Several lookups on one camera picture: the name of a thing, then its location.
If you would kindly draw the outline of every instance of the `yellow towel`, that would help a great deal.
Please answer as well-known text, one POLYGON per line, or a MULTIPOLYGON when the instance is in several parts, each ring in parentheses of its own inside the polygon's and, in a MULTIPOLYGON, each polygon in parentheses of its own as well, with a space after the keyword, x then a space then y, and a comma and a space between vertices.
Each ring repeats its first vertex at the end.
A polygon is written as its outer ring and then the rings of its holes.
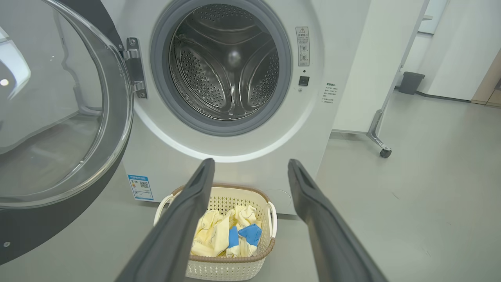
MULTIPOLYGON (((219 256, 228 248, 229 230, 233 226, 240 230, 251 224, 261 228, 261 222, 256 220, 256 209, 251 205, 246 207, 237 205, 235 209, 229 210, 224 216, 218 210, 208 210, 198 221, 191 245, 191 254, 219 256)), ((238 250, 238 254, 234 254, 235 256, 248 256, 251 253, 245 238, 243 242, 240 238, 239 245, 240 250, 238 250)))

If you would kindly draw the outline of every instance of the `open door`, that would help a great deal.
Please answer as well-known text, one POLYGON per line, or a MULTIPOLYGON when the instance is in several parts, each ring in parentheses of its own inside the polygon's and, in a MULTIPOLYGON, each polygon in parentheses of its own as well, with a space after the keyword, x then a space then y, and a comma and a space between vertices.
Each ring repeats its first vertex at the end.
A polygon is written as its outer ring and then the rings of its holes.
POLYGON ((60 2, 1 4, 0 264, 77 218, 127 146, 133 92, 122 46, 101 2, 85 5, 106 36, 60 2))

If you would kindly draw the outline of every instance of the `clothing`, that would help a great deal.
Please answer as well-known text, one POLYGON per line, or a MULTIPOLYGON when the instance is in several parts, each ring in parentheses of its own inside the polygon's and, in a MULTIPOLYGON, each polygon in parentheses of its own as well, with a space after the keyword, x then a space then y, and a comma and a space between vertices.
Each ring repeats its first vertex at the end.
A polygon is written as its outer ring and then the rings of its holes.
POLYGON ((226 250, 226 257, 252 256, 258 249, 259 239, 261 238, 261 233, 263 232, 261 228, 255 224, 249 225, 238 231, 239 236, 237 236, 235 231, 236 226, 229 232, 230 244, 226 250))
POLYGON ((224 216, 218 210, 207 210, 198 221, 191 254, 212 257, 251 256, 257 249, 260 236, 261 222, 256 219, 256 209, 251 205, 237 205, 224 216))

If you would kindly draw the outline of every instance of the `whiteboard stand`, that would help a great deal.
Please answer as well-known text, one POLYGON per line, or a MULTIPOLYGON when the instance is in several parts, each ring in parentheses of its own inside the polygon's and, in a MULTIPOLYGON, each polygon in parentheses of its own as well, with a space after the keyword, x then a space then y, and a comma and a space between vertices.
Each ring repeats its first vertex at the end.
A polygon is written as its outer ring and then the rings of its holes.
POLYGON ((377 136, 377 128, 382 116, 383 110, 377 110, 374 118, 372 119, 369 132, 367 132, 367 137, 382 148, 381 152, 379 152, 379 155, 386 159, 391 155, 391 148, 385 145, 385 143, 383 143, 383 141, 381 141, 381 139, 379 139, 379 137, 377 136))

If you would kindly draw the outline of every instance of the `stainless steel drum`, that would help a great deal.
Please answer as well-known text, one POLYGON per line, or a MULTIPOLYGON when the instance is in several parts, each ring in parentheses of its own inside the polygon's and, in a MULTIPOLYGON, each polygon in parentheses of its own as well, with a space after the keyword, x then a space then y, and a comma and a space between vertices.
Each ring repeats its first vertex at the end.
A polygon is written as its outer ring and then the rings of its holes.
POLYGON ((192 11, 168 52, 179 94, 214 119, 241 119, 259 111, 277 86, 279 57, 272 36, 255 16, 235 6, 192 11))

